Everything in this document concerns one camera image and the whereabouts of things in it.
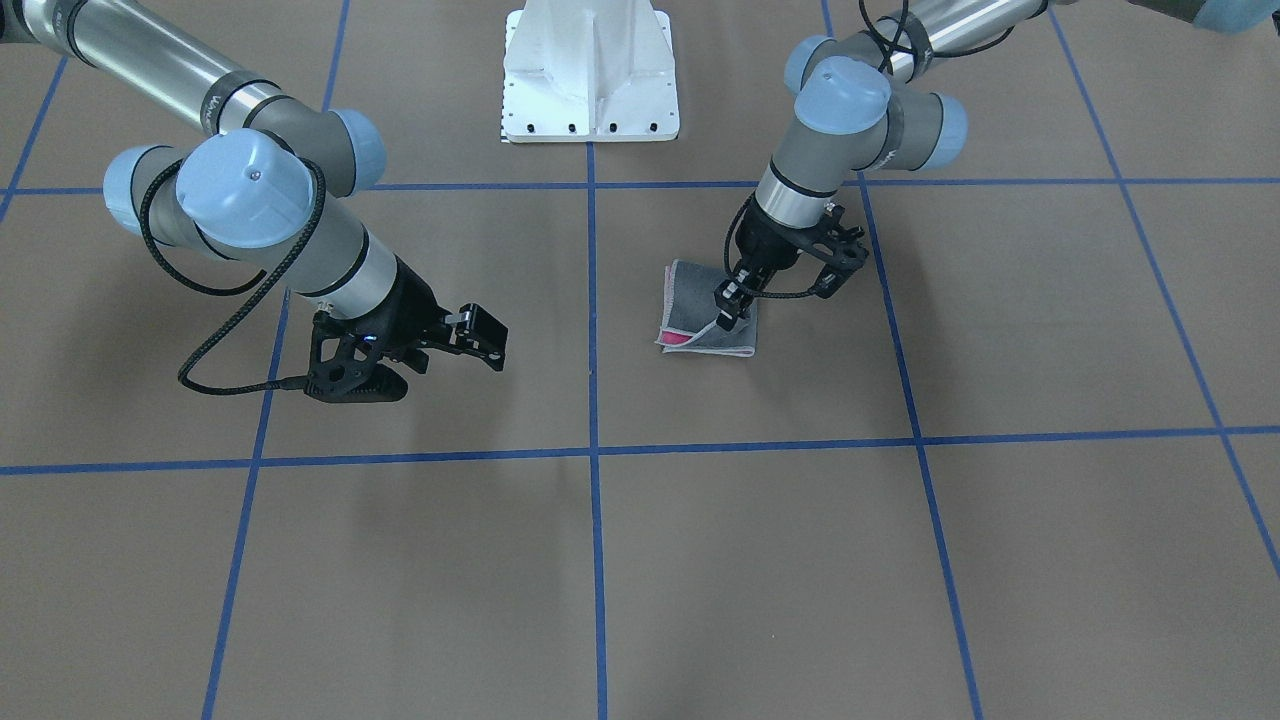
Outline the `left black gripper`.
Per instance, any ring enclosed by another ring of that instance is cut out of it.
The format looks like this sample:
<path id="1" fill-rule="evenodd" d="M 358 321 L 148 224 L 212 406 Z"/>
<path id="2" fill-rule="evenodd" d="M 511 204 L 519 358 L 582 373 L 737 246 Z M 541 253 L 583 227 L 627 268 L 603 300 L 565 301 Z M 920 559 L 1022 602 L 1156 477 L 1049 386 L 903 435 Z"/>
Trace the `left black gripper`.
<path id="1" fill-rule="evenodd" d="M 735 281 L 723 281 L 714 292 L 718 315 L 716 324 L 731 332 L 749 318 L 749 296 L 815 296 L 810 287 L 803 292 L 768 293 L 772 278 L 795 265 L 803 251 L 796 242 L 796 231 L 768 217 L 758 205 L 744 205 L 735 222 L 735 243 L 740 259 L 735 265 Z"/>

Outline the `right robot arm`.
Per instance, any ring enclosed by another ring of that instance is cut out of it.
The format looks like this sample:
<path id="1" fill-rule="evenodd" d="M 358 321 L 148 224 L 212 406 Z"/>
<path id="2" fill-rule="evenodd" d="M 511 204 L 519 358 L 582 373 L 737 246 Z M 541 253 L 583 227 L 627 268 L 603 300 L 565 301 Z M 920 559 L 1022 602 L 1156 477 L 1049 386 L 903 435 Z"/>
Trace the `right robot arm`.
<path id="1" fill-rule="evenodd" d="M 406 392 L 394 365 L 425 373 L 433 348 L 504 366 L 500 322 L 476 304 L 442 307 L 343 206 L 385 169 L 384 142 L 366 115 L 317 111 L 136 1 L 5 1 L 3 41 L 100 69 L 204 132 L 187 152 L 125 150 L 102 179 L 111 217 L 166 274 L 209 296 L 244 296 L 180 366 L 183 386 L 387 402 Z M 196 364 L 276 287 L 316 307 L 307 372 L 242 387 L 193 380 Z"/>

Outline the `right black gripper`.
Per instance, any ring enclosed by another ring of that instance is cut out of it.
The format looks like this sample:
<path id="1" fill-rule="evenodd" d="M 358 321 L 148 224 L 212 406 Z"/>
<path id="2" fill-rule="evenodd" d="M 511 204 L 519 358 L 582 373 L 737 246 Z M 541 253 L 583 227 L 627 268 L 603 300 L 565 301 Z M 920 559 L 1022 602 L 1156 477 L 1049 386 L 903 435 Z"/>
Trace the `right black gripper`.
<path id="1" fill-rule="evenodd" d="M 456 313 L 442 307 L 433 288 L 403 261 L 389 295 L 370 314 L 353 320 L 349 333 L 362 357 L 403 364 L 424 375 L 429 348 L 480 359 L 494 372 L 506 366 L 509 329 L 479 304 Z"/>

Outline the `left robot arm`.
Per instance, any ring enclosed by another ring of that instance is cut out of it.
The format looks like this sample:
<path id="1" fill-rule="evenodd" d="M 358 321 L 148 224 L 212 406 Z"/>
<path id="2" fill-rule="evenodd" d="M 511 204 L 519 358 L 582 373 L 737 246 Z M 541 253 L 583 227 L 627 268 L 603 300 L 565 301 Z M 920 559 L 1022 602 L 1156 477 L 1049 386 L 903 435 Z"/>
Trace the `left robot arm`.
<path id="1" fill-rule="evenodd" d="M 924 170 L 955 160 L 966 142 L 964 106 L 911 87 L 933 65 L 996 47 L 1047 1 L 904 1 L 844 40 L 805 38 L 783 82 L 794 118 L 760 182 L 736 214 L 716 288 L 716 322 L 732 331 L 769 283 L 808 255 L 820 261 L 806 296 L 831 297 L 867 260 L 860 228 L 846 228 L 833 197 L 856 170 Z"/>

